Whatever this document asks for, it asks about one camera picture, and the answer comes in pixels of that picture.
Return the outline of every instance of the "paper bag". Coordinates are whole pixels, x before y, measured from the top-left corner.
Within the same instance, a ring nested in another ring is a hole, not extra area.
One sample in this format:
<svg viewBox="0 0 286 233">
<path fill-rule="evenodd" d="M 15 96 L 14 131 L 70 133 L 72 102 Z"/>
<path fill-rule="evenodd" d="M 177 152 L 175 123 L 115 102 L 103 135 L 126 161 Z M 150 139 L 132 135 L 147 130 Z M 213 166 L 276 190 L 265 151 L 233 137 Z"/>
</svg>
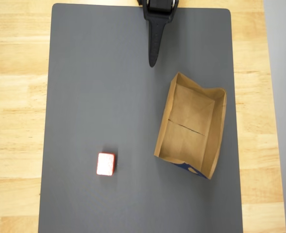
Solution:
<svg viewBox="0 0 286 233">
<path fill-rule="evenodd" d="M 154 155 L 211 179 L 222 140 L 227 95 L 178 73 L 171 81 Z"/>
</svg>

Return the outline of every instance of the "gray tabletop surface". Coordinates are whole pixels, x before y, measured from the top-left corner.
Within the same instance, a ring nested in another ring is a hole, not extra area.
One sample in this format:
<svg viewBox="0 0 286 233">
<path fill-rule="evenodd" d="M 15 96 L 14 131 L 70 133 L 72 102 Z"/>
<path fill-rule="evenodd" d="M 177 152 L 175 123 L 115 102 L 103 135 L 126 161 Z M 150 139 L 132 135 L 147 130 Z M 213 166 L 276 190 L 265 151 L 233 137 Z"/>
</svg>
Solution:
<svg viewBox="0 0 286 233">
<path fill-rule="evenodd" d="M 227 90 L 212 180 L 153 155 L 178 71 Z M 178 9 L 150 68 L 141 8 L 54 5 L 39 232 L 242 232 L 234 87 L 228 10 Z M 112 177 L 101 151 L 118 155 Z"/>
</svg>

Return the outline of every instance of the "light wood grain surface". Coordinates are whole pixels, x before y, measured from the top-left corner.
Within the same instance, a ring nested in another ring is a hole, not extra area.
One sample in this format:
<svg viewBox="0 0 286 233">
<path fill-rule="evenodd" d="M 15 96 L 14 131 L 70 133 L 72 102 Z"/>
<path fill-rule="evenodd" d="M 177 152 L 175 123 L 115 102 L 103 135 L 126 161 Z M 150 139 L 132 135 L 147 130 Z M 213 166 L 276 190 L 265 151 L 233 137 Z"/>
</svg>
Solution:
<svg viewBox="0 0 286 233">
<path fill-rule="evenodd" d="M 136 0 L 62 2 L 137 5 Z M 50 19 L 54 0 L 0 0 L 0 233 L 38 228 Z M 262 0 L 180 0 L 228 8 L 245 233 L 286 231 Z"/>
</svg>

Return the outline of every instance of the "red sponge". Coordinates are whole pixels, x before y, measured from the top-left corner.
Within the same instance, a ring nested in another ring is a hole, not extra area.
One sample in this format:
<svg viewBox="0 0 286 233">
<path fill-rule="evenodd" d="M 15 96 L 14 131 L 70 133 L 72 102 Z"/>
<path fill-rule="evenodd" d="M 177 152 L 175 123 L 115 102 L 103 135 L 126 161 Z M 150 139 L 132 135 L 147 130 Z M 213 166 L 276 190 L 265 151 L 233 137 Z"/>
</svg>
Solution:
<svg viewBox="0 0 286 233">
<path fill-rule="evenodd" d="M 98 169 L 96 173 L 98 175 L 111 176 L 115 169 L 115 155 L 110 153 L 99 153 Z"/>
</svg>

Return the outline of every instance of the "brown paper bag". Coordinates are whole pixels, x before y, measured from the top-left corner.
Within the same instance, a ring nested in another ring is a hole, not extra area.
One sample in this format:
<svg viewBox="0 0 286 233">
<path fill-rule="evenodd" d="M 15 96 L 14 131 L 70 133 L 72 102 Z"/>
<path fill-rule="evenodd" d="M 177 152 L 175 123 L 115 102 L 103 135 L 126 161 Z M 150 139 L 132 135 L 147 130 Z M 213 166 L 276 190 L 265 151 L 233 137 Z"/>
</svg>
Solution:
<svg viewBox="0 0 286 233">
<path fill-rule="evenodd" d="M 211 179 L 222 140 L 227 95 L 178 73 L 171 81 L 154 155 Z"/>
</svg>

